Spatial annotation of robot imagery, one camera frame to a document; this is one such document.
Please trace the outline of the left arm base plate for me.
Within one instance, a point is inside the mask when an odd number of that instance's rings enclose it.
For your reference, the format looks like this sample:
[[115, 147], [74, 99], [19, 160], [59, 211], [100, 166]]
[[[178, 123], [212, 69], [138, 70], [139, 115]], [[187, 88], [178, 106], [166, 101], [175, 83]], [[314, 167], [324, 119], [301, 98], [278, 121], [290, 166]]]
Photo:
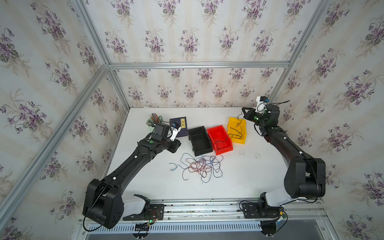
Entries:
[[150, 220], [163, 220], [165, 213], [164, 204], [150, 204], [150, 206], [143, 210], [138, 215], [130, 215], [123, 217], [123, 221], [150, 221]]

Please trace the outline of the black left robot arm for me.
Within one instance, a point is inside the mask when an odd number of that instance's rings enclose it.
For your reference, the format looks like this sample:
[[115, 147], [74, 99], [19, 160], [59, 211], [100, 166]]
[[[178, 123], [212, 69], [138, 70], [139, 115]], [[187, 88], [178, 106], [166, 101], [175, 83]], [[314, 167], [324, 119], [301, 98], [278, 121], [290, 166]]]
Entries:
[[87, 186], [84, 218], [112, 229], [124, 215], [122, 195], [137, 173], [162, 151], [175, 153], [181, 145], [176, 139], [182, 127], [178, 123], [155, 124], [153, 132], [137, 142], [134, 152], [112, 173]]

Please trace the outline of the black plastic bin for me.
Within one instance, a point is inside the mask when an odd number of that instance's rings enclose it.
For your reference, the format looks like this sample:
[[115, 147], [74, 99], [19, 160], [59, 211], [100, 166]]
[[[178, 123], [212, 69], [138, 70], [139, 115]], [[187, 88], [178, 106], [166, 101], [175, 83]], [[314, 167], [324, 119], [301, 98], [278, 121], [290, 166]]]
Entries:
[[204, 126], [189, 129], [188, 134], [196, 157], [213, 151], [211, 140]]

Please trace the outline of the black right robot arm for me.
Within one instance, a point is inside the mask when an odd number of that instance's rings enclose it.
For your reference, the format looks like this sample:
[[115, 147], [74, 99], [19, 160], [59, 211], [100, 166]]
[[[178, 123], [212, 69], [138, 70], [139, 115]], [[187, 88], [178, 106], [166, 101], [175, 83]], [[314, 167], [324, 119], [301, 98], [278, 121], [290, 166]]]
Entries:
[[314, 158], [303, 151], [279, 126], [280, 108], [268, 104], [262, 111], [243, 107], [244, 119], [259, 128], [258, 133], [282, 155], [287, 172], [283, 185], [259, 197], [259, 208], [272, 209], [296, 200], [315, 203], [326, 193], [326, 164], [321, 158]]

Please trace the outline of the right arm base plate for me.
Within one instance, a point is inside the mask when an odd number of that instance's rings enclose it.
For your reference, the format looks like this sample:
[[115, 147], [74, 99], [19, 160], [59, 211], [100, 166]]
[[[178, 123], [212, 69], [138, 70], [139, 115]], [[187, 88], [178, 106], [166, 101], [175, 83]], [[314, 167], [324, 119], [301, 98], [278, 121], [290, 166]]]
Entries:
[[276, 219], [279, 218], [282, 210], [277, 207], [261, 207], [258, 203], [242, 201], [239, 203], [240, 210], [245, 219]]

